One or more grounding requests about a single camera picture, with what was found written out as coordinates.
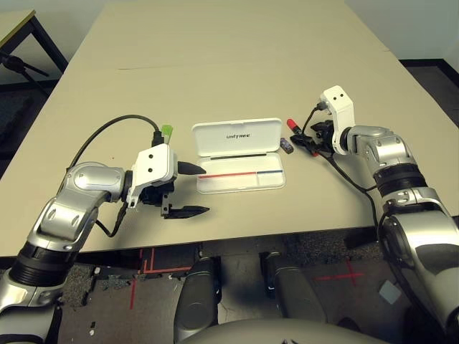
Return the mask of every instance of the silver robotic arm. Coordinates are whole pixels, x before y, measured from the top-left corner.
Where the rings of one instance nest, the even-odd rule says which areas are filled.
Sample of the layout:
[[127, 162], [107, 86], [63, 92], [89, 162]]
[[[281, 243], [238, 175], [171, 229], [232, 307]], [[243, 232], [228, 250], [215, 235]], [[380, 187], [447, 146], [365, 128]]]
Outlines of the silver robotic arm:
[[[327, 146], [338, 154], [362, 157], [376, 181], [384, 208], [378, 239], [397, 278], [403, 280], [405, 293], [415, 295], [445, 332], [457, 327], [459, 230], [455, 222], [435, 190], [427, 186], [401, 137], [386, 128], [354, 125], [354, 106], [339, 86], [326, 90], [321, 101], [333, 115], [333, 135], [321, 134], [331, 136]], [[411, 287], [402, 271], [414, 273], [417, 281], [411, 282], [420, 282], [421, 287]]]
[[1, 278], [0, 343], [57, 342], [62, 288], [102, 203], [123, 200], [110, 237], [118, 230], [126, 209], [136, 208], [140, 201], [160, 206], [165, 219], [183, 219], [209, 210], [200, 206], [171, 208], [167, 194], [174, 190], [178, 173], [205, 171], [177, 161], [165, 143], [141, 151], [131, 171], [96, 162], [70, 168], [15, 263]]

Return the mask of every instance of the table leg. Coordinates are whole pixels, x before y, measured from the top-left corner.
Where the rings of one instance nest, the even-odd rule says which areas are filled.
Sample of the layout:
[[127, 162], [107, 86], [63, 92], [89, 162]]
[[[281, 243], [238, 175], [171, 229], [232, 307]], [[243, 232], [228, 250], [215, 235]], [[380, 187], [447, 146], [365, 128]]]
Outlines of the table leg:
[[11, 54], [31, 33], [34, 27], [30, 22], [27, 22], [21, 29], [16, 32], [13, 37], [0, 47], [0, 50], [5, 54]]
[[42, 46], [43, 50], [48, 54], [48, 56], [51, 57], [57, 68], [59, 68], [63, 73], [68, 65], [64, 55], [62, 55], [62, 53], [56, 47], [56, 44], [52, 41], [51, 37], [44, 30], [35, 16], [29, 20], [29, 23], [34, 27], [32, 34], [34, 35], [37, 42]]

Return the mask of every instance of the beige table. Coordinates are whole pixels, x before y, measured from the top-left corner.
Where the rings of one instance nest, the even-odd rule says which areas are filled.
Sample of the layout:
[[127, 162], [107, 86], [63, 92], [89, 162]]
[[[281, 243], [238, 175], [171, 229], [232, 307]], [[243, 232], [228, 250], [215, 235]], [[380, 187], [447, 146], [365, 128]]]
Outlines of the beige table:
[[[429, 185], [459, 214], [457, 128], [342, 1], [128, 2], [106, 6], [2, 178], [0, 228], [8, 239], [0, 241], [0, 255], [17, 253], [77, 149], [107, 120], [142, 114], [172, 124], [179, 159], [197, 161], [193, 124], [302, 122], [336, 84], [353, 99], [358, 124], [391, 128], [408, 142]], [[287, 126], [283, 135], [290, 135]], [[96, 139], [83, 160], [128, 169], [150, 139], [148, 125], [125, 121]], [[324, 159], [299, 148], [280, 154], [282, 189], [205, 196], [194, 177], [180, 176], [172, 203], [211, 211], [163, 220], [158, 208], [140, 206], [113, 239], [94, 228], [84, 250], [372, 225], [368, 201]], [[361, 161], [339, 163], [357, 182], [373, 185]], [[119, 206], [100, 210], [109, 228]]]

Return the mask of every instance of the red tape mark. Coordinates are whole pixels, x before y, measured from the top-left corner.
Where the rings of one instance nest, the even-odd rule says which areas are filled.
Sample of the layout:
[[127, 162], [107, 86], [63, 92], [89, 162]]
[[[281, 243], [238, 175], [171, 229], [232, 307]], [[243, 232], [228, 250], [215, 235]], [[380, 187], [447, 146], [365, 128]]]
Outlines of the red tape mark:
[[140, 260], [142, 260], [142, 256], [143, 256], [143, 249], [140, 249], [140, 250], [138, 251], [138, 258], [139, 258]]
[[314, 277], [315, 281], [329, 281], [329, 280], [342, 280], [345, 278], [355, 278], [355, 277], [361, 277], [364, 274], [361, 272], [356, 272], [355, 274], [335, 274], [334, 276], [320, 276], [320, 277]]
[[151, 247], [151, 258], [150, 258], [150, 269], [147, 269], [146, 264], [148, 262], [147, 259], [143, 260], [143, 273], [144, 274], [163, 274], [166, 272], [177, 272], [177, 271], [188, 271], [191, 270], [191, 267], [172, 267], [170, 269], [154, 269], [153, 264], [155, 261], [155, 249]]
[[352, 269], [351, 261], [349, 260], [349, 258], [346, 258], [346, 265], [347, 265], [347, 269], [349, 270], [349, 274], [351, 275], [352, 285], [356, 287], [357, 283], [356, 283], [356, 278], [354, 276], [354, 269]]
[[131, 303], [129, 305], [130, 310], [134, 309], [134, 299], [136, 298], [136, 284], [137, 284], [137, 280], [133, 278], [132, 284], [131, 284]]
[[199, 176], [199, 179], [214, 178], [214, 177], [229, 177], [229, 176], [246, 176], [249, 174], [257, 174], [256, 172], [240, 172], [240, 173], [223, 173], [223, 174], [207, 174], [205, 176]]

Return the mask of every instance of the white plastic case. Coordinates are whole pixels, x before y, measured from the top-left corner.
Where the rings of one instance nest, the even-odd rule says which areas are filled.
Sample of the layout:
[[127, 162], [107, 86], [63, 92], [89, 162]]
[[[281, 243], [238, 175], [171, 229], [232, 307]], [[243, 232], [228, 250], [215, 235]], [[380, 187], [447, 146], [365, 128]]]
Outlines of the white plastic case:
[[198, 165], [207, 174], [197, 176], [201, 194], [282, 188], [285, 174], [279, 149], [279, 118], [230, 120], [193, 126]]

